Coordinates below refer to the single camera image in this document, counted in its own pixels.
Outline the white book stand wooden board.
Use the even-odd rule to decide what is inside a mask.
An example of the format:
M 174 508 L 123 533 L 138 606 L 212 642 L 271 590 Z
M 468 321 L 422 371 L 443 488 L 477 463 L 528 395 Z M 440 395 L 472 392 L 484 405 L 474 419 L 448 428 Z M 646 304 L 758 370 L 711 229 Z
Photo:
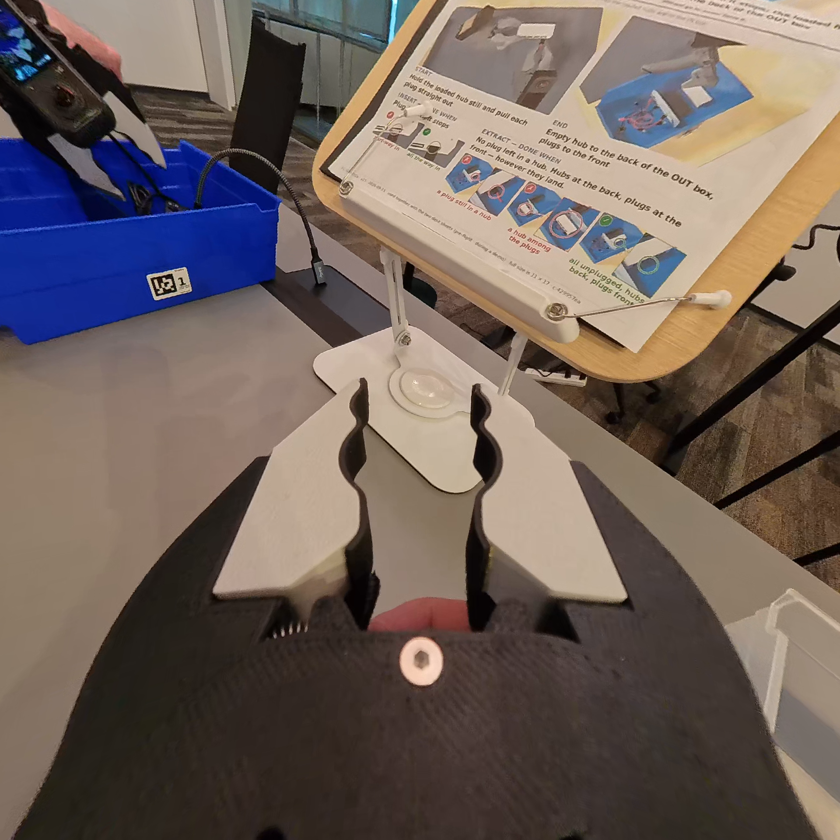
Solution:
M 317 195 L 336 213 L 375 237 L 381 245 L 391 326 L 320 355 L 314 370 L 335 392 L 361 377 L 371 399 L 371 425 L 408 463 L 438 489 L 460 493 L 479 481 L 467 447 L 476 441 L 469 426 L 469 398 L 480 375 L 469 372 L 417 326 L 410 326 L 403 299 L 403 262 L 411 263 L 514 329 L 512 360 L 503 384 L 509 387 L 525 340 L 542 345 L 562 361 L 603 382 L 658 379 L 693 361 L 722 331 L 806 222 L 837 189 L 837 175 L 821 182 L 819 164 L 838 150 L 838 114 L 788 171 L 748 222 L 700 275 L 679 305 L 638 352 L 579 322 L 576 339 L 563 343 L 496 307 L 471 289 L 435 270 L 364 225 L 341 206 L 340 183 L 322 166 L 370 104 L 436 2 L 421 2 L 330 131 L 313 171 Z

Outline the black office chair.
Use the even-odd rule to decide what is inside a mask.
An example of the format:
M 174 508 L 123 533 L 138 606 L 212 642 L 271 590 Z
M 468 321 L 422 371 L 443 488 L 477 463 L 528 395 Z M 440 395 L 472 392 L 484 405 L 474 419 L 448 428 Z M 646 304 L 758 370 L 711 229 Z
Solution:
M 231 146 L 253 151 L 282 169 L 302 92 L 304 44 L 271 33 L 251 21 L 248 64 Z

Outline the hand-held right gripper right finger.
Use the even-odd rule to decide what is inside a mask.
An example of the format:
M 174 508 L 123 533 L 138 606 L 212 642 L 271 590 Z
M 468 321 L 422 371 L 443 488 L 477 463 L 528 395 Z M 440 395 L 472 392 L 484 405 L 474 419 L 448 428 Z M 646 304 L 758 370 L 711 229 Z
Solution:
M 555 602 L 624 604 L 627 590 L 570 458 L 515 409 L 474 385 L 473 466 L 482 480 L 465 550 L 469 626 L 513 600 L 540 622 Z

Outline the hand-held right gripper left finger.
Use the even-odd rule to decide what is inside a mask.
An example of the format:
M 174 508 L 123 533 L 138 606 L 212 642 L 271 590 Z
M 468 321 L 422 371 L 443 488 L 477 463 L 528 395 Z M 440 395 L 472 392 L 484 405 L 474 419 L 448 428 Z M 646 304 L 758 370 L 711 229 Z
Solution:
M 356 477 L 366 461 L 369 389 L 352 380 L 275 446 L 213 587 L 218 599 L 278 596 L 307 622 L 340 596 L 367 624 L 380 584 Z

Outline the clear acrylic box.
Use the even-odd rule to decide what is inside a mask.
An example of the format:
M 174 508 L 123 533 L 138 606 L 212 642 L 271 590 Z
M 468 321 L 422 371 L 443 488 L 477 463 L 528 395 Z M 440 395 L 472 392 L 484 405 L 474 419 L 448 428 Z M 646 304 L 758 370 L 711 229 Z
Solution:
M 839 838 L 839 624 L 798 591 L 725 629 L 820 838 Z

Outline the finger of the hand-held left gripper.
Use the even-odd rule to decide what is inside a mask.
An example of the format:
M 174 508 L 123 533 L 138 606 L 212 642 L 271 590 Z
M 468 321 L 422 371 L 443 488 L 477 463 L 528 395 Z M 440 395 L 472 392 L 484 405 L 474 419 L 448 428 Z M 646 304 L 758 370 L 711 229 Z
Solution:
M 150 126 L 114 93 L 110 95 L 110 109 L 116 121 L 115 131 L 128 138 L 153 163 L 166 169 L 165 155 Z
M 75 173 L 84 183 L 100 192 L 125 201 L 123 192 L 112 182 L 110 176 L 100 167 L 90 149 L 82 149 L 69 143 L 58 134 L 47 138 L 50 149 L 58 154 L 58 162 Z

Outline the blue plastic bin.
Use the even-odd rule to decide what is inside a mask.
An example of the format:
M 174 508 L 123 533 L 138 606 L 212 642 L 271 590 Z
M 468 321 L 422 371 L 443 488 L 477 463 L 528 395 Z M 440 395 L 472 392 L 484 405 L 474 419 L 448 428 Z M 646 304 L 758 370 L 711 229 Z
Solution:
M 94 158 L 124 192 L 148 186 L 184 209 L 138 215 L 24 140 L 2 139 L 1 325 L 31 344 L 273 279 L 280 199 L 225 164 L 196 189 L 209 155 L 164 149 L 167 168 L 111 141 Z

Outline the printed instruction sheet pad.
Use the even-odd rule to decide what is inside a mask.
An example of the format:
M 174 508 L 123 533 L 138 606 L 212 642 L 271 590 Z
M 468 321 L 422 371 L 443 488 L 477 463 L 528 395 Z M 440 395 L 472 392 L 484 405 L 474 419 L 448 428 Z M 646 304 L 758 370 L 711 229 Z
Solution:
M 563 343 L 640 351 L 838 114 L 838 2 L 436 2 L 322 166 Z

